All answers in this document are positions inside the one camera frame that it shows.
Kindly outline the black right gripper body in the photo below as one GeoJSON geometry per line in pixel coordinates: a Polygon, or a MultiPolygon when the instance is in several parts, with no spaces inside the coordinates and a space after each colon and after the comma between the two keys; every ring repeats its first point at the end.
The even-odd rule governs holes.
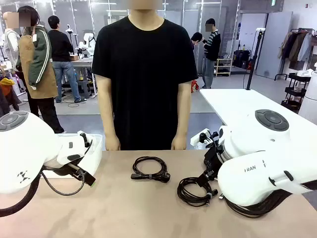
{"type": "Polygon", "coordinates": [[[207,172],[212,172],[213,174],[218,174],[218,171],[224,160],[221,155],[223,153],[222,145],[218,145],[217,143],[211,143],[208,145],[209,150],[205,154],[204,164],[206,166],[207,172]]]}

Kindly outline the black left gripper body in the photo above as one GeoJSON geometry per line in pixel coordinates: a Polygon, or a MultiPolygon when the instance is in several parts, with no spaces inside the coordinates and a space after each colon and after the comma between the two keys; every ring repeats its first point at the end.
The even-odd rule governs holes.
{"type": "Polygon", "coordinates": [[[66,159],[64,162],[58,162],[57,158],[47,161],[43,164],[42,169],[46,171],[53,171],[57,175],[81,175],[86,173],[78,164],[83,158],[73,161],[66,159]]]}

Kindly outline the person's left hand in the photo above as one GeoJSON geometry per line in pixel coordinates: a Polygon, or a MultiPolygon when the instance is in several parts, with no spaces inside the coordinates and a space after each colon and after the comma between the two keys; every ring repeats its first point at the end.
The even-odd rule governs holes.
{"type": "Polygon", "coordinates": [[[176,135],[171,144],[171,150],[185,150],[187,147],[186,136],[176,135]]]}

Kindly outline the person's right hand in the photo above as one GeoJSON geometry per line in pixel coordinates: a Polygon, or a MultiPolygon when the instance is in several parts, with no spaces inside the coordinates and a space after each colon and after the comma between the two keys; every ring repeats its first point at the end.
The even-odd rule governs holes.
{"type": "Polygon", "coordinates": [[[107,151],[120,151],[121,149],[120,141],[116,135],[106,136],[105,146],[107,151]]]}

